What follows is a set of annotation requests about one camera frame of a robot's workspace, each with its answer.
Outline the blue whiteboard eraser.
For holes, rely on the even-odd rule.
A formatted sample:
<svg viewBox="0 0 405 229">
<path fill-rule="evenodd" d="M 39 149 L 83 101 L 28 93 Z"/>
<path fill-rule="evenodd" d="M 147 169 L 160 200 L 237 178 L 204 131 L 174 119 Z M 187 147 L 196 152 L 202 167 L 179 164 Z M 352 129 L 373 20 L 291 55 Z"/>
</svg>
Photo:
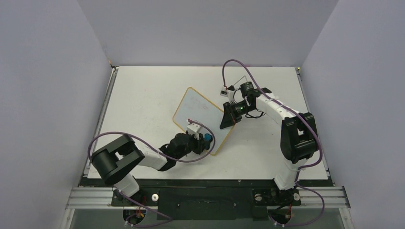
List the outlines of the blue whiteboard eraser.
<svg viewBox="0 0 405 229">
<path fill-rule="evenodd" d="M 204 134 L 204 141 L 212 142 L 213 136 L 209 133 Z"/>
</svg>

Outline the yellow framed whiteboard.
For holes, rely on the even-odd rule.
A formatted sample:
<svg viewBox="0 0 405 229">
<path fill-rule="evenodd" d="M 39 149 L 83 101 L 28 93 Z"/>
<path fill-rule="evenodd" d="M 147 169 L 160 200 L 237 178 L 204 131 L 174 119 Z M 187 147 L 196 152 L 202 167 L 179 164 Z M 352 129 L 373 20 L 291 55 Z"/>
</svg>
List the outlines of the yellow framed whiteboard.
<svg viewBox="0 0 405 229">
<path fill-rule="evenodd" d="M 219 128 L 223 115 L 222 108 L 194 88 L 188 87 L 172 117 L 172 121 L 183 131 L 186 131 L 189 119 L 208 127 L 216 139 L 211 155 L 216 156 L 233 131 L 233 127 Z"/>
</svg>

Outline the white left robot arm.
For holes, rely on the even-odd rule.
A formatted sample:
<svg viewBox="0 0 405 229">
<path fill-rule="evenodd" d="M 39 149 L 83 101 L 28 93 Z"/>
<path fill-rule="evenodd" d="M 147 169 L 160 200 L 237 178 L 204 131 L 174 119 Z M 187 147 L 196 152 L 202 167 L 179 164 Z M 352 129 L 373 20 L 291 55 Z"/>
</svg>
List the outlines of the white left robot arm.
<svg viewBox="0 0 405 229">
<path fill-rule="evenodd" d="M 130 172 L 136 166 L 150 167 L 157 171 L 167 171 L 176 163 L 185 160 L 189 153 L 201 155 L 211 152 L 215 146 L 212 134 L 179 133 L 169 143 L 159 149 L 141 151 L 135 144 L 136 136 L 121 132 L 120 137 L 97 151 L 88 153 L 89 160 L 108 186 L 114 186 L 124 194 L 124 200 L 137 205 L 142 200 L 142 191 Z"/>
</svg>

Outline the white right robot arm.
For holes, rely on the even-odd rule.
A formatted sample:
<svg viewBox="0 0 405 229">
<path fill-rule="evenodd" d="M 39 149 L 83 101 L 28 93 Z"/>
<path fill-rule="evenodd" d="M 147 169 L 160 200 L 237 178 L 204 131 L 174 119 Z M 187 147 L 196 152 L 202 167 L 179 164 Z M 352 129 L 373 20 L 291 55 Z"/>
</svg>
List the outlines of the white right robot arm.
<svg viewBox="0 0 405 229">
<path fill-rule="evenodd" d="M 269 191 L 270 199 L 281 204 L 288 198 L 288 189 L 295 186 L 300 170 L 305 163 L 319 150 L 316 141 L 317 134 L 314 116 L 300 113 L 279 101 L 271 90 L 255 88 L 252 82 L 241 84 L 242 101 L 236 102 L 233 94 L 236 89 L 223 89 L 222 95 L 227 95 L 228 101 L 223 104 L 224 115 L 220 129 L 236 125 L 243 115 L 253 110 L 261 111 L 281 127 L 280 149 L 284 157 L 282 168 L 276 173 L 274 182 L 276 187 Z"/>
</svg>

